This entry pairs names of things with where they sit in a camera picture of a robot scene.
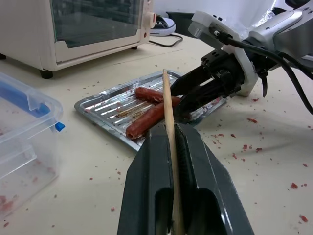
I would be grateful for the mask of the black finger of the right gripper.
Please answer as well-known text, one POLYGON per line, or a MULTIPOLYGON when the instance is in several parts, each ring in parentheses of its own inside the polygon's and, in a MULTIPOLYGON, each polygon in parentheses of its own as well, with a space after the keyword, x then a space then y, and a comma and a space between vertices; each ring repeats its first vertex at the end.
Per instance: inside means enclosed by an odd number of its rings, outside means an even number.
POLYGON ((208 81, 212 77, 212 72, 200 65, 187 74, 178 78, 171 85, 171 94, 179 95, 194 95, 194 96, 214 96, 215 90, 213 87, 202 88, 201 84, 208 81))
POLYGON ((214 99, 220 97, 224 93, 224 86, 221 80, 212 79, 201 84, 202 88, 213 87, 215 90, 214 96, 194 96, 194 95, 182 95, 180 103, 176 106, 176 116, 184 116, 187 113, 193 112, 198 108, 208 104, 214 99))

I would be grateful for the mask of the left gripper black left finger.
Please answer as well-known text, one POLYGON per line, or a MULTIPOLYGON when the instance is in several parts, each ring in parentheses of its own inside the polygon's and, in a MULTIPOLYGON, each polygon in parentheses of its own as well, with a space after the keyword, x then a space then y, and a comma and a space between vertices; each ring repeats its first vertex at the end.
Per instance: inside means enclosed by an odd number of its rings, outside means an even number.
POLYGON ((117 235, 167 235, 173 200, 170 145, 165 126, 158 124, 127 171, 117 235))

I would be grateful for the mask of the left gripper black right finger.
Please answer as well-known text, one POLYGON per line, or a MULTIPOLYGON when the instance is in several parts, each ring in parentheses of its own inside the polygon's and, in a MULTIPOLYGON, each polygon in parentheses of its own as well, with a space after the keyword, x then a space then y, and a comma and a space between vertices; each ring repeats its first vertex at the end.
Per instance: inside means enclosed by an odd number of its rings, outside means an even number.
POLYGON ((196 129, 175 124, 187 235, 254 235, 233 181, 196 129))

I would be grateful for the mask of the wooden skewer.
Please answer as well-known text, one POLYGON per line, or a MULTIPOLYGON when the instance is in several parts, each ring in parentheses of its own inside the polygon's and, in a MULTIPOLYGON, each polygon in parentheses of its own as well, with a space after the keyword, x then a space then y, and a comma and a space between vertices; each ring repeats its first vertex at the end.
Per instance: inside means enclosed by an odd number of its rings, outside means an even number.
POLYGON ((170 91, 170 82, 167 70, 163 70, 163 99, 164 99, 164 117, 167 136, 170 145, 172 173, 174 182, 174 202, 173 202, 173 235, 185 235, 183 210, 180 196, 179 170, 175 139, 175 122, 173 115, 172 96, 170 91))

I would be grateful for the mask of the red-brown sausage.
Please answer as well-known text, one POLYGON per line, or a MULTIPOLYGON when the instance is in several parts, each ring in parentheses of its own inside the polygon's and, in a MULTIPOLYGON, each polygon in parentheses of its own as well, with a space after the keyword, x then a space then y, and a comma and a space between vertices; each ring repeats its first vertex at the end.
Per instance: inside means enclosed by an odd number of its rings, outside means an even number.
POLYGON ((164 104, 163 93, 152 89, 139 87, 135 89, 135 96, 154 104, 164 104))
POLYGON ((135 140, 164 119, 164 103, 160 103, 134 121, 126 129, 126 137, 135 140))

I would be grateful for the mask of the ribbed metal baking tray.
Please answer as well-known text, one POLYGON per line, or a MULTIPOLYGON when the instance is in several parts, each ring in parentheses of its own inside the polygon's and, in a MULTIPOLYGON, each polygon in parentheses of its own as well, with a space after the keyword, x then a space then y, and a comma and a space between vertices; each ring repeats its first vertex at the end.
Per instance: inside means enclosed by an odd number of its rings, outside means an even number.
POLYGON ((79 100, 74 104, 75 110, 108 134, 138 151, 145 138, 130 140, 126 137, 127 127, 152 107, 152 103, 135 96, 138 87, 149 88, 161 92, 162 71, 158 71, 122 85, 79 100))

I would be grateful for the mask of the crinkled clear plastic bag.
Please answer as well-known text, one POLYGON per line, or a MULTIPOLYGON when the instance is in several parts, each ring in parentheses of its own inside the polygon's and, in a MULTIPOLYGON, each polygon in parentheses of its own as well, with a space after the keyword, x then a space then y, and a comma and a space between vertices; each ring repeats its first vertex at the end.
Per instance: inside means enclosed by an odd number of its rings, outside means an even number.
POLYGON ((275 16, 271 9, 264 11, 262 15, 256 14, 256 19, 249 20, 244 18, 244 14, 240 15, 240 18, 236 18, 232 21, 232 29, 239 34, 240 39, 248 37, 250 31, 264 24, 266 21, 272 19, 275 16))

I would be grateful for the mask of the black and white sneaker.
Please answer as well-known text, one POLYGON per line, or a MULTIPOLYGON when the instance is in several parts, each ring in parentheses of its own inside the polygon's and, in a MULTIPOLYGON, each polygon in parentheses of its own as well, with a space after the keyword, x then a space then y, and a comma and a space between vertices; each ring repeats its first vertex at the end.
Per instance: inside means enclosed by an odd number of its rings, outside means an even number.
POLYGON ((150 30, 150 35, 156 37, 169 36, 175 30, 176 24, 172 19, 156 15, 156 25, 150 30))

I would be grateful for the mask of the clear plastic box blue clips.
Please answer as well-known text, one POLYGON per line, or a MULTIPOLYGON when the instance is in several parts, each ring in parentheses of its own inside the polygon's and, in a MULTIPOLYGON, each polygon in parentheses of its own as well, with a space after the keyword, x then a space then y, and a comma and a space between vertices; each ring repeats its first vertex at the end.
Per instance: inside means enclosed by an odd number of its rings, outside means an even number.
POLYGON ((0 220, 58 175, 60 102, 0 72, 0 220))

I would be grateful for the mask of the cream toaster oven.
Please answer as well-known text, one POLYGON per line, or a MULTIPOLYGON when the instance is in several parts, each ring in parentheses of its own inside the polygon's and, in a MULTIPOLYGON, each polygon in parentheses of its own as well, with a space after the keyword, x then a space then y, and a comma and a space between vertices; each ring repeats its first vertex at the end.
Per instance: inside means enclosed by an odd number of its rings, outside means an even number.
POLYGON ((0 0, 0 59, 54 71, 137 48, 157 17, 153 0, 0 0))

